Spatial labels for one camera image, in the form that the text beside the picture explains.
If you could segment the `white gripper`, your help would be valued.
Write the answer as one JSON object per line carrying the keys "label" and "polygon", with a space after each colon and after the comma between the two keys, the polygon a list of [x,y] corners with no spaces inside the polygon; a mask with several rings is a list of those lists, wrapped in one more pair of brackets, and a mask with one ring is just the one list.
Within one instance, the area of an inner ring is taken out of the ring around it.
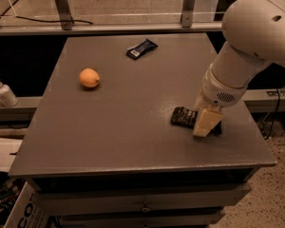
{"label": "white gripper", "polygon": [[204,108],[207,104],[229,107],[235,105],[245,92],[246,87],[233,88],[221,83],[213,73],[212,65],[210,65],[203,76],[201,90],[194,104],[194,110],[198,111],[198,116],[193,135],[206,137],[223,118],[220,110]]}

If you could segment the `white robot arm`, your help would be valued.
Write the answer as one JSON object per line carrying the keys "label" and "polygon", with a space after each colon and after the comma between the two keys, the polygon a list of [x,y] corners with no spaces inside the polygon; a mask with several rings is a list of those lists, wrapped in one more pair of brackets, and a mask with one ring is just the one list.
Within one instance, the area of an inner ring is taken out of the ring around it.
{"label": "white robot arm", "polygon": [[225,43],[202,79],[193,134],[205,137],[270,64],[285,67],[285,0],[237,0],[222,18]]}

